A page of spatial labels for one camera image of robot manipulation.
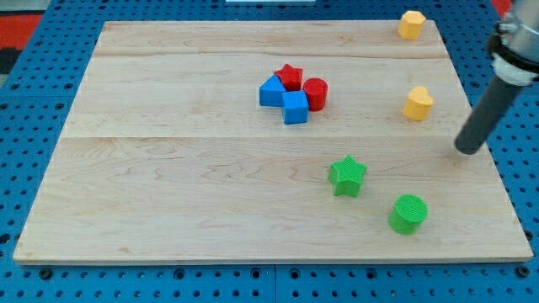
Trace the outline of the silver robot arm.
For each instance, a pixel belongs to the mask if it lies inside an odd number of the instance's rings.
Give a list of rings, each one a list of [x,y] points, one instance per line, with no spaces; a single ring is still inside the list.
[[[487,50],[494,76],[454,140],[467,155],[480,149],[522,89],[538,80],[538,1],[514,1],[495,25]]]

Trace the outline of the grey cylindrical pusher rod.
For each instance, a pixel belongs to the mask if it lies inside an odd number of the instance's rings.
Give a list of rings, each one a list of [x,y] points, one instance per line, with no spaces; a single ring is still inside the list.
[[[508,83],[494,76],[456,136],[455,148],[466,155],[475,154],[522,89],[522,86]]]

